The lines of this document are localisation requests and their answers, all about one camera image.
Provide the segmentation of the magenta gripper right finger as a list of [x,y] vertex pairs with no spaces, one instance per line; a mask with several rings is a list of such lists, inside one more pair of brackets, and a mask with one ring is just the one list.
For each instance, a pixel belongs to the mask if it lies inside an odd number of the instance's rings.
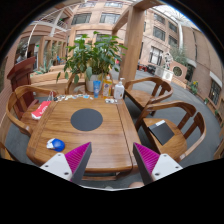
[[145,185],[182,169],[168,154],[158,154],[138,143],[133,143],[133,154]]

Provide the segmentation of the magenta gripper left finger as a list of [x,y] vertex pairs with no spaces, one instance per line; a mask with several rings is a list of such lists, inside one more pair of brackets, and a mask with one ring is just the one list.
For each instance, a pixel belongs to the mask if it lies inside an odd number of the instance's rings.
[[88,142],[66,154],[55,154],[41,166],[41,169],[75,184],[79,184],[84,175],[91,153],[92,145]]

